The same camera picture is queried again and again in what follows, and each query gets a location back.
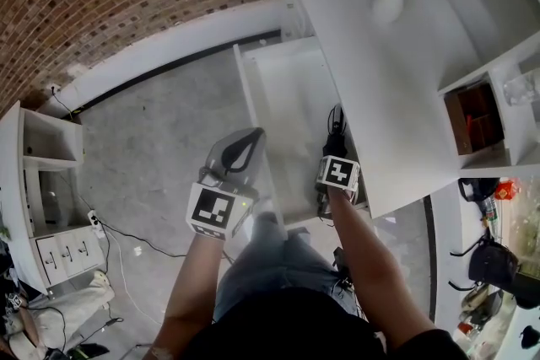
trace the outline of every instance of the cable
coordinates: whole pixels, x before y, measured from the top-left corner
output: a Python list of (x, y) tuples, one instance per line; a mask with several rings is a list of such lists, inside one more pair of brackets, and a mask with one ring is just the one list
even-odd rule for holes
[(60, 173), (58, 173), (58, 175), (60, 176), (60, 178), (64, 181), (64, 183), (67, 185), (67, 187), (69, 187), (69, 189), (71, 189), (72, 192), (75, 192), (77, 194), (77, 196), (81, 199), (81, 201), (86, 204), (86, 207), (89, 209), (89, 210), (94, 210), (89, 204), (88, 202), (84, 199), (84, 197), (79, 194), (76, 190), (73, 189), (73, 186), (66, 180), (64, 179), (64, 176), (61, 175)]
[[(72, 191), (75, 191), (73, 189), (73, 187), (68, 183), (68, 181), (66, 179), (63, 178), (62, 175), (60, 175), (60, 178), (66, 183), (66, 185), (68, 185)], [(86, 204), (86, 206), (88, 207), (89, 210), (94, 210), (89, 204), (88, 202), (84, 199), (84, 197), (82, 195), (80, 195), (77, 191), (75, 191), (75, 193), (78, 195), (78, 197), (84, 202), (84, 204)], [(170, 254), (169, 252), (165, 252), (164, 250), (161, 250), (160, 248), (156, 248), (153, 244), (151, 244), (149, 241), (147, 241), (146, 239), (141, 239), (140, 237), (137, 237), (136, 235), (133, 235), (133, 234), (127, 234), (127, 233), (123, 233), (122, 231), (120, 231), (119, 229), (116, 229), (116, 228), (113, 228), (111, 227), (110, 225), (104, 223), (101, 219), (98, 219), (100, 222), (101, 222), (101, 225), (103, 225), (104, 227), (107, 227), (108, 229), (110, 229), (111, 231), (115, 231), (123, 236), (126, 236), (126, 237), (133, 237), (134, 239), (137, 239), (141, 242), (144, 242), (146, 243), (148, 246), (150, 246), (153, 250), (157, 250), (158, 252), (164, 254), (164, 255), (167, 255), (167, 256), (170, 256), (171, 258), (180, 258), (180, 257), (183, 257), (183, 256), (186, 256), (186, 254), (179, 254), (179, 255), (175, 255), (175, 254)], [(111, 242), (109, 241), (109, 238), (107, 237), (107, 232), (105, 231), (105, 236), (107, 238), (107, 259), (109, 257), (109, 252), (111, 250)], [(106, 265), (106, 270), (105, 270), (105, 273), (107, 273), (107, 271), (109, 270), (109, 266), (108, 266), (108, 263), (105, 264)]]
[(105, 238), (107, 239), (107, 254), (105, 255), (105, 274), (109, 272), (109, 253), (111, 252), (111, 241), (109, 240), (109, 234), (105, 230)]
[(62, 104), (63, 107), (67, 110), (67, 112), (69, 113), (69, 117), (71, 118), (71, 122), (73, 122), (73, 116), (71, 115), (71, 110), (67, 106), (65, 106), (65, 104), (61, 102), (61, 100), (57, 98), (57, 95), (54, 93), (54, 86), (51, 86), (51, 92), (54, 99), (56, 99), (59, 104)]
[(133, 297), (132, 295), (129, 293), (129, 291), (127, 291), (127, 284), (126, 284), (126, 277), (124, 276), (124, 265), (123, 265), (123, 262), (122, 262), (122, 248), (120, 247), (120, 243), (118, 243), (118, 240), (116, 239), (116, 237), (114, 235), (111, 234), (111, 237), (113, 238), (113, 240), (116, 242), (116, 245), (118, 246), (118, 254), (120, 256), (120, 271), (121, 271), (121, 278), (123, 279), (124, 281), (124, 289), (126, 290), (126, 294), (127, 296), (129, 297), (129, 299), (132, 301), (133, 303), (133, 306), (135, 306), (135, 308), (137, 308), (137, 310), (143, 314), (145, 317), (147, 317), (149, 320), (151, 320), (152, 322), (154, 322), (155, 324), (161, 326), (163, 323), (159, 323), (158, 321), (154, 320), (154, 318), (152, 318), (150, 315), (146, 314), (145, 312), (143, 312), (138, 306), (137, 304), (135, 303), (135, 301), (133, 300)]
[(233, 263), (235, 262), (235, 260), (233, 260), (229, 254), (227, 254), (227, 252), (223, 251), (223, 258), (225, 258), (229, 264), (233, 265)]
[(63, 323), (63, 329), (62, 329), (62, 334), (64, 335), (64, 344), (62, 346), (62, 352), (64, 352), (64, 350), (66, 349), (66, 319), (64, 318), (64, 314), (58, 310), (57, 308), (53, 308), (52, 306), (46, 306), (44, 308), (29, 308), (29, 307), (26, 307), (26, 306), (21, 306), (22, 309), (26, 309), (26, 310), (46, 310), (46, 309), (52, 309), (52, 310), (56, 310), (60, 316), (62, 317), (62, 323)]
[(120, 231), (119, 229), (116, 229), (116, 228), (113, 228), (109, 225), (107, 225), (106, 223), (104, 223), (103, 221), (101, 221), (101, 225), (103, 225), (104, 227), (107, 227), (109, 230), (111, 231), (115, 231), (116, 233), (119, 233), (123, 236), (126, 236), (126, 237), (133, 237), (134, 239), (137, 239), (141, 242), (144, 242), (146, 243), (148, 246), (150, 246), (153, 250), (157, 250), (158, 252), (161, 252), (163, 255), (167, 255), (167, 256), (170, 256), (171, 258), (179, 258), (181, 256), (186, 256), (186, 254), (178, 254), (178, 255), (175, 255), (175, 254), (170, 254), (169, 252), (165, 252), (164, 250), (161, 250), (160, 248), (156, 248), (153, 244), (151, 244), (149, 241), (145, 240), (145, 239), (141, 239), (140, 237), (137, 237), (136, 235), (133, 235), (133, 234), (127, 234), (127, 233), (123, 233), (122, 231)]
[(334, 228), (334, 224), (330, 225), (329, 223), (324, 222), (324, 219), (319, 216), (319, 219), (322, 223), (324, 223), (327, 227)]
[(90, 336), (86, 337), (85, 339), (83, 339), (81, 342), (79, 342), (74, 348), (76, 347), (80, 347), (81, 345), (83, 345), (90, 337), (92, 337), (93, 335), (95, 335), (98, 331), (100, 330), (103, 330), (105, 329), (106, 327), (109, 327), (113, 324), (116, 324), (116, 323), (123, 323), (124, 322), (124, 319), (119, 316), (117, 318), (112, 318), (111, 316), (111, 309), (109, 309), (109, 317), (111, 317), (110, 320), (108, 320), (104, 325), (102, 325), (98, 330), (94, 331), (92, 334), (90, 334)]

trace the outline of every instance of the vase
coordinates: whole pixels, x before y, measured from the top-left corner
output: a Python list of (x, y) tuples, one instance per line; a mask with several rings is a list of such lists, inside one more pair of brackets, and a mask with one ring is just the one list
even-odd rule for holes
[(399, 17), (403, 11), (404, 0), (375, 0), (373, 2), (373, 15), (375, 21), (389, 24)]

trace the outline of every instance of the gray floor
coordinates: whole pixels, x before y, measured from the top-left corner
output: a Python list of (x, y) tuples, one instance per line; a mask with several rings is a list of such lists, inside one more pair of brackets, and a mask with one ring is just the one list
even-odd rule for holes
[[(171, 253), (186, 253), (193, 233), (184, 217), (191, 183), (197, 178), (215, 141), (250, 126), (240, 77), (232, 50), (204, 57), (151, 78), (97, 104), (80, 116), (84, 127), (85, 163), (70, 180), (81, 196), (113, 227), (148, 239)], [(55, 179), (60, 187), (63, 180)], [(67, 194), (67, 185), (63, 186)], [(76, 210), (88, 210), (77, 200)], [(429, 311), (429, 250), (421, 202), (374, 221), (377, 233), (400, 261), (418, 305)], [(309, 226), (312, 244), (328, 260), (339, 245), (333, 228), (318, 221)], [(92, 337), (118, 359), (138, 343), (151, 342), (159, 329), (182, 258), (169, 258), (146, 244), (116, 235), (111, 239), (109, 276), (116, 292), (113, 316), (125, 319)], [(227, 244), (235, 257), (246, 239)], [(228, 263), (223, 260), (221, 273)], [(69, 291), (87, 283), (89, 275), (63, 284)], [(89, 335), (108, 320), (98, 312), (80, 330)], [(129, 358), (141, 358), (144, 350)]]

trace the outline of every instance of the brown box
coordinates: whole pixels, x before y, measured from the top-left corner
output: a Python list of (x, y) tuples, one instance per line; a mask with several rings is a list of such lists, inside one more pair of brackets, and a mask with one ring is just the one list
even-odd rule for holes
[(499, 111), (488, 83), (445, 96), (457, 154), (471, 154), (505, 138)]

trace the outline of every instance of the jeans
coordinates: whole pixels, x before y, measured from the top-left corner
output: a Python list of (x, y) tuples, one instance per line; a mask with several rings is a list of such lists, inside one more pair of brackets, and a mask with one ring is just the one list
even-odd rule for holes
[(244, 298), (287, 287), (325, 293), (349, 314), (357, 315), (354, 293), (339, 286), (338, 273), (309, 242), (304, 228), (289, 231), (285, 240), (272, 213), (259, 215), (251, 242), (218, 286), (214, 319), (220, 320)]

